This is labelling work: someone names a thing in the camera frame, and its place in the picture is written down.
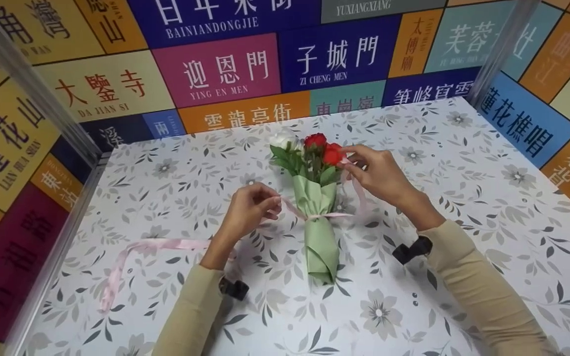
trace wall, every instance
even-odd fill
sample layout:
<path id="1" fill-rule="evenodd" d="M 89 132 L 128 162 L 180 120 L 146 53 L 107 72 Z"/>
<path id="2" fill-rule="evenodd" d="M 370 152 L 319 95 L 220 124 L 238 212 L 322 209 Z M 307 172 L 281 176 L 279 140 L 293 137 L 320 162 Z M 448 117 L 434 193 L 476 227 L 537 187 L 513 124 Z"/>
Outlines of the wall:
<path id="1" fill-rule="evenodd" d="M 479 111 L 570 198 L 570 0 L 538 7 Z"/>
<path id="2" fill-rule="evenodd" d="M 465 95 L 504 0 L 0 0 L 0 25 L 103 151 Z M 16 16 L 11 27 L 7 16 Z"/>
<path id="3" fill-rule="evenodd" d="M 90 171 L 0 70 L 0 348 Z"/>

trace person's left hand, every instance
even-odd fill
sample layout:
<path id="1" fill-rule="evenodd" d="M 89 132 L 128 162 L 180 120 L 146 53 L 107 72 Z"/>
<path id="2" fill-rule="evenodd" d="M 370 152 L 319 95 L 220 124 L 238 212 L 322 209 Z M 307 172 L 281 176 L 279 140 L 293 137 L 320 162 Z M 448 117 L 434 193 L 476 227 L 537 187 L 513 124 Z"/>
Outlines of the person's left hand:
<path id="1" fill-rule="evenodd" d="M 277 220 L 280 212 L 281 196 L 267 185 L 256 182 L 238 189 L 201 265 L 209 269 L 223 269 L 237 241 L 257 228 L 263 219 Z"/>

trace floral tablecloth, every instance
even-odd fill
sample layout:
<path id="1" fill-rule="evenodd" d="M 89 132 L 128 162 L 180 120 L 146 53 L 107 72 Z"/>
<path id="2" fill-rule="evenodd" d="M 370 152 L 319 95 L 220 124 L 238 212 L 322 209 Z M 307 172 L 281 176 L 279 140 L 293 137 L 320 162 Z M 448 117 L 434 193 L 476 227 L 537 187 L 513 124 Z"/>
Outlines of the floral tablecloth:
<path id="1" fill-rule="evenodd" d="M 570 356 L 570 200 L 463 99 L 351 111 L 283 125 L 340 144 L 390 149 L 409 179 L 457 221 Z M 109 160 L 59 276 L 29 334 L 27 355 L 151 352 L 191 266 L 203 252 L 133 254 L 111 312 L 98 313 L 118 253 L 157 237 L 208 239 L 231 194 L 261 181 L 293 196 L 272 167 L 280 124 L 121 146 Z M 352 187 L 338 208 L 352 212 Z M 392 256 L 416 239 L 408 219 L 369 196 L 366 221 L 335 220 L 335 285 L 306 273 L 303 222 L 283 212 L 245 237 L 228 266 L 250 291 L 222 308 L 212 355 L 459 356 L 486 352 L 439 276 Z"/>

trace flower bouquet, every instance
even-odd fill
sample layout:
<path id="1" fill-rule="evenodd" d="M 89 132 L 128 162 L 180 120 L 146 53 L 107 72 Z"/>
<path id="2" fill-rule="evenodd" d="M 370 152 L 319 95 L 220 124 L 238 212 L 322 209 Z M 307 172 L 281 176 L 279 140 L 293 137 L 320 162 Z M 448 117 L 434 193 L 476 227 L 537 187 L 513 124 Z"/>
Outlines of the flower bouquet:
<path id="1" fill-rule="evenodd" d="M 333 283 L 339 250 L 327 215 L 334 208 L 341 174 L 336 165 L 344 158 L 341 147 L 327 143 L 322 133 L 308 136 L 303 143 L 289 129 L 277 133 L 270 147 L 272 162 L 291 174 L 295 204 L 305 217 L 307 273 L 321 282 Z"/>

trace red rose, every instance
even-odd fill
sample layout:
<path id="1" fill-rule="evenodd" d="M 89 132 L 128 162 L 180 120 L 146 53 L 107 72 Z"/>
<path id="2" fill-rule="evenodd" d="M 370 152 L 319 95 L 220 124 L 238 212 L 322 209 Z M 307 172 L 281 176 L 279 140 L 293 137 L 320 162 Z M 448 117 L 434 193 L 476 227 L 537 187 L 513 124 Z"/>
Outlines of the red rose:
<path id="1" fill-rule="evenodd" d="M 323 162 L 328 165 L 337 165 L 346 155 L 340 152 L 342 147 L 337 143 L 330 143 L 325 147 Z"/>
<path id="2" fill-rule="evenodd" d="M 327 138 L 323 133 L 314 133 L 305 138 L 305 148 L 312 148 L 315 144 L 317 148 L 324 148 L 327 144 Z"/>

